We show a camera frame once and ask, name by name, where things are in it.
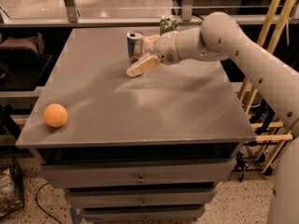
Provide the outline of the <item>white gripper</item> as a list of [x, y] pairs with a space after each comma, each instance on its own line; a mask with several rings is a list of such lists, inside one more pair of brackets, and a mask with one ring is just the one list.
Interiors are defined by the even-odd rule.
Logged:
[[144, 54], [136, 63], [127, 70], [128, 77], [137, 77], [154, 71], [161, 63], [170, 65], [179, 63], [177, 48], [177, 31], [159, 35], [146, 35], [144, 37]]

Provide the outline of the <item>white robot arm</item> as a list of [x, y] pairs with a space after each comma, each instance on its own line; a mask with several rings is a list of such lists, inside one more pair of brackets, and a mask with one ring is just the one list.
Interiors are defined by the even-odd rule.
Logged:
[[234, 61], [294, 136], [280, 160], [267, 224], [299, 224], [299, 73], [253, 42], [222, 12], [209, 14], [196, 28], [152, 35], [146, 47], [151, 53], [132, 64], [128, 76], [187, 59]]

